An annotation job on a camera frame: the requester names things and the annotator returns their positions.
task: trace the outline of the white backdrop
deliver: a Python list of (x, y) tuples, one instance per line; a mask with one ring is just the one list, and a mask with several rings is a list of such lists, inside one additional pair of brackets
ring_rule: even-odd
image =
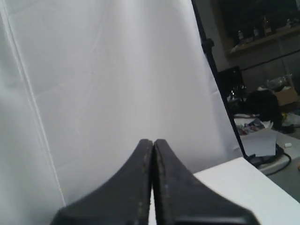
[(189, 0), (0, 0), (0, 224), (46, 225), (141, 138), (240, 155)]

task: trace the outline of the desk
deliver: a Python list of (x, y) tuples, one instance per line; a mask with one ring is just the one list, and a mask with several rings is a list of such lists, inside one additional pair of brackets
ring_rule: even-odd
[[(250, 209), (261, 225), (300, 224), (300, 204), (244, 158), (194, 175), (216, 193)], [(153, 195), (149, 224), (156, 224)]]

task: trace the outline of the wall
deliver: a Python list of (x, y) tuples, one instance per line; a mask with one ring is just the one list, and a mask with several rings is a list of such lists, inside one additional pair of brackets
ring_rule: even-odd
[[(215, 42), (213, 55), (218, 71), (222, 71), (233, 66), (240, 66), (241, 69), (247, 68), (256, 63), (267, 61), (282, 54), (287, 54), (300, 49), (300, 36), (294, 36), (279, 41), (278, 43), (264, 46), (255, 51), (247, 52), (239, 57), (228, 59), (224, 54), (224, 49), (221, 44), (220, 35), (211, 9), (210, 1), (211, 0), (198, 0), (196, 3), (206, 35)], [(243, 72), (243, 79), (247, 90), (253, 91), (266, 80), (274, 79), (284, 74), (292, 73), (296, 77), (296, 80), (300, 80), (300, 76), (298, 75), (298, 73), (300, 74), (300, 67), (298, 66), (299, 60), (300, 53), (297, 53), (281, 60), (275, 60), (271, 63)]]

